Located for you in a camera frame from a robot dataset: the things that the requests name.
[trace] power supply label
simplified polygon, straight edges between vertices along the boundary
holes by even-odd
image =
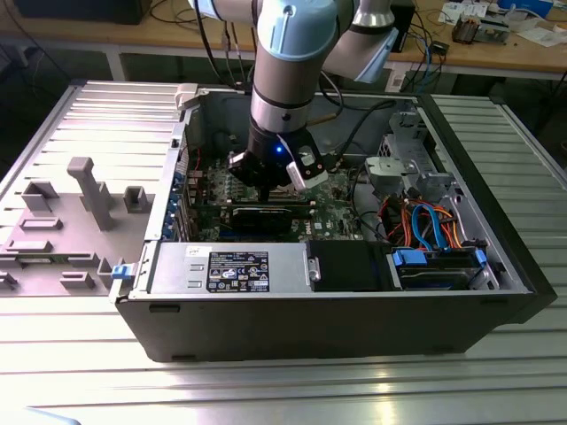
[[[211,252],[206,290],[269,292],[267,252]]]

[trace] metal slotted table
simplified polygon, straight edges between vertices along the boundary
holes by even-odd
[[[78,193],[66,176],[77,152],[104,166],[112,193],[137,182],[155,193],[178,120],[173,93],[160,84],[70,88],[0,185],[2,241],[24,208],[17,192],[26,180],[49,176]],[[497,328],[463,355],[160,364],[107,297],[0,297],[3,403],[89,425],[567,421],[564,175],[536,141],[514,136],[523,128],[506,107],[435,100],[559,295],[531,321]],[[131,126],[140,122],[143,135]],[[108,140],[121,131],[120,141],[85,140],[82,130],[97,126],[114,128]]]

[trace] motherboard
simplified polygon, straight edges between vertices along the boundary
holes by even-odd
[[[362,234],[348,196],[347,171],[298,193],[275,188],[267,202],[220,160],[189,171],[184,201],[188,240],[200,242],[298,242],[358,240]]]

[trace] concrete floor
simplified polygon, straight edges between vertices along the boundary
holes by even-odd
[[[95,52],[50,50],[50,55],[65,69],[72,79],[111,80],[105,57]],[[132,81],[178,82],[193,81],[215,83],[206,59],[183,58],[183,67],[173,57],[126,55],[126,67]],[[231,64],[237,69],[237,63]],[[226,71],[223,60],[221,70]],[[345,81],[346,89],[381,90],[385,86],[387,71],[377,84],[364,86]],[[42,58],[35,51],[29,58],[26,69],[14,69],[0,77],[0,174],[9,169],[27,141],[32,137],[44,118],[50,112],[68,83],[47,57]],[[454,76],[443,76],[436,92],[447,93],[454,82]],[[464,76],[454,88],[456,94],[502,97],[528,128],[533,128],[538,114],[548,96],[549,87],[545,82],[508,79],[493,85],[493,79]],[[567,158],[561,153],[560,143],[567,140],[567,102],[556,108],[551,120],[540,133],[540,141],[565,167]]]

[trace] circuit board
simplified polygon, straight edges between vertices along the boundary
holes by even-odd
[[[195,186],[190,190],[195,196],[190,204],[196,216],[198,240],[202,242],[362,239],[348,200],[346,171],[329,174],[326,182],[301,193],[293,187],[273,189],[267,203],[260,203],[257,190],[246,187],[219,162],[190,174],[190,182]],[[230,226],[231,217],[242,209],[289,212],[293,216],[291,228],[268,235],[236,232]]]

